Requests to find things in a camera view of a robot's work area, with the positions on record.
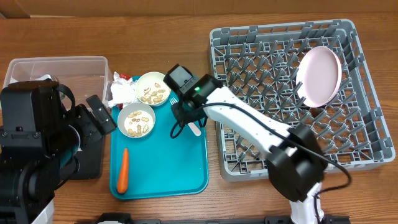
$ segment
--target carrot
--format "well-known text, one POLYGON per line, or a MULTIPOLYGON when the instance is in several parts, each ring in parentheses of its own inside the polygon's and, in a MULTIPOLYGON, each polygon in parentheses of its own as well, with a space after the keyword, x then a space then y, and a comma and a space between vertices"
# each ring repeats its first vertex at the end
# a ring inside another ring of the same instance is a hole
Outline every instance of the carrot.
POLYGON ((129 151, 124 149, 122 166, 119 173, 118 192, 124 194, 129 186, 129 151))

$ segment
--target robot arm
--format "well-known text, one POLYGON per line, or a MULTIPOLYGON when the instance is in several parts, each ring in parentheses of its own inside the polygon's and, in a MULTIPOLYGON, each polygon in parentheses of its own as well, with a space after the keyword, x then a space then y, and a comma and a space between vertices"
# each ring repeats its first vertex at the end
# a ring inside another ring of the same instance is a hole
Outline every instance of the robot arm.
MULTIPOLYGON (((179 65, 166 74, 164 82, 179 98, 179 103, 172 106, 172 111, 181 128, 204 117, 228 125, 266 155, 271 183, 290 201, 290 221, 294 224, 318 223, 314 195, 321 189, 327 163, 298 150, 285 140, 289 139, 322 155, 320 146, 308 127, 299 125, 291 128, 287 124, 274 121, 245 104, 219 80, 210 75, 197 79, 179 65), (272 134, 261 123, 285 139, 272 134)), ((320 209, 319 199, 317 205, 321 221, 324 213, 320 209)))
POLYGON ((60 184, 60 169, 116 123, 96 95, 86 100, 92 114, 51 80, 13 83, 0 96, 0 223, 51 223, 54 191, 66 181, 60 184), (72 102, 68 111, 62 94, 72 102))

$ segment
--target table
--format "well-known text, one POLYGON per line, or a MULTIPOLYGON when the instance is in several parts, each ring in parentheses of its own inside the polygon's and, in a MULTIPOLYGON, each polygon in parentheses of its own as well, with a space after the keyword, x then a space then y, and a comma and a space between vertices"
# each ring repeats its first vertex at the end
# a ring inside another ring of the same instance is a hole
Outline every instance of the table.
MULTIPOLYGON (((0 20, 0 80, 14 58, 103 55, 111 71, 141 75, 166 72, 176 63, 208 73, 209 33, 217 27, 322 19, 351 19, 358 30, 393 142, 398 144, 398 14, 266 14, 240 16, 155 16, 0 20)), ((288 215, 290 207, 268 180, 229 183, 220 176, 214 122, 206 127, 210 182, 198 195, 120 202, 109 191, 106 138, 103 175, 67 182, 55 194, 56 223, 95 219, 104 212, 161 220, 262 218, 288 215)), ((353 173, 345 190, 322 197, 325 213, 350 215, 352 223, 392 223, 398 219, 398 160, 375 170, 353 173)), ((345 181, 327 175, 324 187, 345 181)))

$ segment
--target gray dish rack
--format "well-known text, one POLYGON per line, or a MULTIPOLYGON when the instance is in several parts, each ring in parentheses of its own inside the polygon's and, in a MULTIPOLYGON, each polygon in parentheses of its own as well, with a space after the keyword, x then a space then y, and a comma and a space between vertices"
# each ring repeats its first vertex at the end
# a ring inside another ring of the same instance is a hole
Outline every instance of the gray dish rack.
MULTIPOLYGON (((349 170, 374 169, 395 158, 354 24, 347 19, 213 29, 214 76, 245 103, 291 126, 304 123, 326 156, 349 170), (326 46, 342 64, 338 94, 309 108, 299 98, 295 76, 303 56, 326 46)), ((259 151, 229 127, 216 124, 221 175, 227 181, 267 179, 259 151)), ((329 166, 327 172, 338 169, 329 166)))

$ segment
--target clear plastic bin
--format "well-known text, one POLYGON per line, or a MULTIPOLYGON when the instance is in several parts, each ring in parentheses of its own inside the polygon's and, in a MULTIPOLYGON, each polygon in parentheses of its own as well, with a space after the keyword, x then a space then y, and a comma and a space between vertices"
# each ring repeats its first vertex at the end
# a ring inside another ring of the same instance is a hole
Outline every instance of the clear plastic bin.
MULTIPOLYGON (((16 58, 8 66, 3 88, 13 82, 35 80, 47 74, 57 77, 71 89, 77 105, 83 103, 88 107, 86 99, 91 95, 98 95, 108 105, 107 89, 112 74, 108 60, 102 56, 16 58)), ((63 103, 70 108, 69 100, 63 100, 63 103)))

